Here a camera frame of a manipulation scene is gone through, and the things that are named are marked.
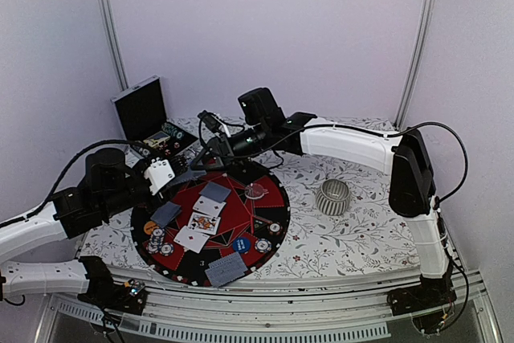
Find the blue playing card deck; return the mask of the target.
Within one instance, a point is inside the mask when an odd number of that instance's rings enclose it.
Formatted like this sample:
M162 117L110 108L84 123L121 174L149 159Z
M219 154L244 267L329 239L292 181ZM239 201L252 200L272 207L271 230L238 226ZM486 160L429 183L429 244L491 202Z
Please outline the blue playing card deck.
M168 182L165 185L164 190L170 190L173 186L180 185L184 182L197 180L204 175L206 175L205 170L188 169L185 173L176 176L174 179L172 179L170 182Z

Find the queen of spades card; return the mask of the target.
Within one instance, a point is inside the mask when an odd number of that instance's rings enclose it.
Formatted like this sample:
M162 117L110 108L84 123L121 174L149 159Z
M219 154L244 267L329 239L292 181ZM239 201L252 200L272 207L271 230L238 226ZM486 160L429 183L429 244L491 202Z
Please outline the queen of spades card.
M219 217L193 212L188 222L188 228L208 235L215 235L220 222L221 219Z

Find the spread blue chips pile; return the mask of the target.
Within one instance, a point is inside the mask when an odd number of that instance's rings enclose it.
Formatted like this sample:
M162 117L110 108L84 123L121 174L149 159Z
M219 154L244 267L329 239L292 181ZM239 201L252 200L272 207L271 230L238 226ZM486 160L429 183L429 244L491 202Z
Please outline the spread blue chips pile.
M146 250L150 254L156 254L161 250L165 241L165 231L161 228L155 228L149 237Z

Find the black triangular all-in button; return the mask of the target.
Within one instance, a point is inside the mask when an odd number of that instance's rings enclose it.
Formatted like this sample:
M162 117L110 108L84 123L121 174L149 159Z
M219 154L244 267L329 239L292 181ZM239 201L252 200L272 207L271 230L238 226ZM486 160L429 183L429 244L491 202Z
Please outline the black triangular all-in button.
M263 227L267 227L269 225L269 222L266 219L254 217L252 219L252 226L253 231L256 232L258 229L261 229Z

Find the single blue white chip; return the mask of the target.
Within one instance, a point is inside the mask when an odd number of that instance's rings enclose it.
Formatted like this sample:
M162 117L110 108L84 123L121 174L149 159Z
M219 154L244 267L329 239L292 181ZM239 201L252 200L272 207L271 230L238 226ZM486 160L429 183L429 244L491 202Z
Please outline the single blue white chip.
M159 248L159 253L165 257L173 254L174 247L171 243L163 243Z

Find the blue white chip stack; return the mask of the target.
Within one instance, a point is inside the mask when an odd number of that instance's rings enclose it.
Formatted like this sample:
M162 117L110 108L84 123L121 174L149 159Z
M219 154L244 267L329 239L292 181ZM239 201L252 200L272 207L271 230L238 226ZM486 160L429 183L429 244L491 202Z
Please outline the blue white chip stack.
M258 239L255 242L255 250L259 253L268 253L272 249L272 243L268 239Z

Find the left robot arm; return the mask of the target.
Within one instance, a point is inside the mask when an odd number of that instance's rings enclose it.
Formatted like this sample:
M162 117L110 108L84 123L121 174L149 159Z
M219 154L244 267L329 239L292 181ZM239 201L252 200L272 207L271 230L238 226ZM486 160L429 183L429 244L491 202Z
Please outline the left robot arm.
M115 283L98 256L64 263L19 264L13 260L36 247L74 239L135 206L156 210L169 201L170 184L187 171L187 160L139 142L137 147L149 150L150 156L130 167L120 149L129 143L108 139L81 149L57 178L62 181L83 157L85 174L77 186L61 190L54 184L38 206L1 223L2 300L29 293L67 292L107 307L140 295L131 284Z

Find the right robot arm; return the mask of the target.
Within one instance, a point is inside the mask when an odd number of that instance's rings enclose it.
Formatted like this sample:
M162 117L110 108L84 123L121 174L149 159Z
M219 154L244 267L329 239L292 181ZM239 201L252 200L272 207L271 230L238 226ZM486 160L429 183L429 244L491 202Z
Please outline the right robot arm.
M238 98L247 129L230 135L223 121L203 111L199 124L213 137L201 141L192 162L195 170L221 170L261 153L282 150L296 155L333 157L368 166L390 176L389 205L410 228L420 258L420 283L389 293L393 305L413 300L424 308L456 299L451 274L455 261L447 250L440 214L443 199L436 193L434 169L421 125L402 132L377 132L338 124L315 114L286 117L269 88L256 88Z

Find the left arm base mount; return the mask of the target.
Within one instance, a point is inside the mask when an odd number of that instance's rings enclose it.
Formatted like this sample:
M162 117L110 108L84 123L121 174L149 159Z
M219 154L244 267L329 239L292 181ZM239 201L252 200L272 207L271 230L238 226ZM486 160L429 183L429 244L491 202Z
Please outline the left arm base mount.
M77 295L77 299L100 309L110 309L133 315L143 313L148 292L142 281L130 279L117 284L107 265L97 256L79 258L88 280L87 291Z

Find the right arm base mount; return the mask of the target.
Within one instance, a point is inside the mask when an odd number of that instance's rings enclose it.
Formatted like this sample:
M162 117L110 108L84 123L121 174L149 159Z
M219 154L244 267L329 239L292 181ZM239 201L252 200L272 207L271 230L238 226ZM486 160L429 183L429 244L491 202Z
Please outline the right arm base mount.
M437 288L424 288L421 284L396 288L387 293L386 302L394 316L422 312L411 318L419 333L432 335L440 333L454 312L457 300L455 290L447 292Z

